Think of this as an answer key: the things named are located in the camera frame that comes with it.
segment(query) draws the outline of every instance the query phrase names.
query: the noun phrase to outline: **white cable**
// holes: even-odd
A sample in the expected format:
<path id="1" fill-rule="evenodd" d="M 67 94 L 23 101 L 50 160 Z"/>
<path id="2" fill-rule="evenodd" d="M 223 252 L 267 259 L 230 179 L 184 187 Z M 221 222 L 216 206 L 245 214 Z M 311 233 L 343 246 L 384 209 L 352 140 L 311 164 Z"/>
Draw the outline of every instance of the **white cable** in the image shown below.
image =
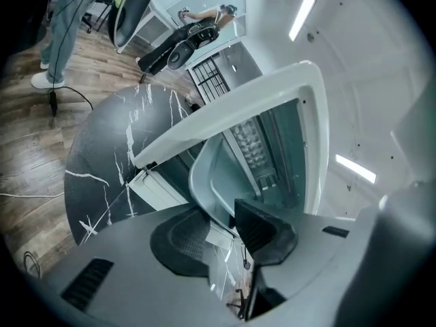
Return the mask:
<path id="1" fill-rule="evenodd" d="M 10 198 L 58 198 L 64 193 L 58 193 L 57 195 L 14 195 L 12 193 L 0 193 L 0 196 L 9 196 Z"/>

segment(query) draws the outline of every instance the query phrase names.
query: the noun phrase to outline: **white plastic frame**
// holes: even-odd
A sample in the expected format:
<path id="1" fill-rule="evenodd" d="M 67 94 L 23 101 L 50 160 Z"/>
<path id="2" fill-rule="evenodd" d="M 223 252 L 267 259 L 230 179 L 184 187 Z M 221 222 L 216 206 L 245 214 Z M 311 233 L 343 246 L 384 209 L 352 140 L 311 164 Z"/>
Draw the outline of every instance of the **white plastic frame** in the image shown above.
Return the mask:
<path id="1" fill-rule="evenodd" d="M 177 123 L 135 158 L 138 168 L 161 164 L 199 142 L 276 106 L 299 99 L 305 141 L 305 212 L 316 214 L 326 181 L 329 123 L 324 82 L 318 66 L 295 63 L 252 80 Z"/>

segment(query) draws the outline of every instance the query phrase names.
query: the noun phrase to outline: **black table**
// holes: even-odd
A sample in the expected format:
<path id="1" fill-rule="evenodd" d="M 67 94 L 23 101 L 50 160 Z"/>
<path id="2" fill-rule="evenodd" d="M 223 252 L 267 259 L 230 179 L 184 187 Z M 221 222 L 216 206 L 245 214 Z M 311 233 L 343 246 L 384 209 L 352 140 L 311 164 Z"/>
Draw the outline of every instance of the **black table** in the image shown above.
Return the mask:
<path id="1" fill-rule="evenodd" d="M 137 174 L 133 155 L 191 114 L 185 98 L 160 85 L 123 89 L 92 111 L 75 137 L 65 171 L 65 207 L 74 240 L 129 217 L 153 212 L 126 184 Z"/>

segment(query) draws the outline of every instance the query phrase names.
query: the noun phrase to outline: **white shoe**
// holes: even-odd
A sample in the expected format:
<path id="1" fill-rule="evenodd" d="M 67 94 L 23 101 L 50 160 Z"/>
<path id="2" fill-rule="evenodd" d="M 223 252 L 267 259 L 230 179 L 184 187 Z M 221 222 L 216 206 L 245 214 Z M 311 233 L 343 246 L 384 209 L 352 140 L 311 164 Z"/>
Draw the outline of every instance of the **white shoe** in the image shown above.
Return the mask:
<path id="1" fill-rule="evenodd" d="M 36 89 L 51 89 L 55 88 L 58 89 L 59 87 L 62 87 L 65 84 L 65 81 L 62 82 L 53 82 L 48 81 L 47 79 L 47 72 L 38 73 L 32 76 L 31 84 Z"/>

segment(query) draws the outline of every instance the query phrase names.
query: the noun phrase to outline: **jeans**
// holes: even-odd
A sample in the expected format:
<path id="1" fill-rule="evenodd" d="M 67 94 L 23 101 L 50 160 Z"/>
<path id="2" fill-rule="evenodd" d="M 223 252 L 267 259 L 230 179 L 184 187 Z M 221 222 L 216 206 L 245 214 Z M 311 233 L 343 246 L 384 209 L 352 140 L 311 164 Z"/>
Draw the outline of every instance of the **jeans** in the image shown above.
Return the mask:
<path id="1" fill-rule="evenodd" d="M 59 0 L 50 23 L 50 43 L 41 52 L 49 63 L 47 80 L 62 82 L 63 71 L 73 52 L 82 17 L 95 0 Z"/>
<path id="2" fill-rule="evenodd" d="M 141 68 L 143 72 L 146 72 L 149 67 L 151 67 L 154 62 L 156 62 L 166 52 L 166 57 L 169 57 L 172 49 L 176 47 L 179 42 L 187 39 L 188 30 L 193 26 L 193 24 L 194 23 L 190 23 L 184 27 L 181 27 L 180 29 L 177 29 L 171 36 L 162 42 L 161 45 L 143 56 L 138 62 L 139 68 Z"/>

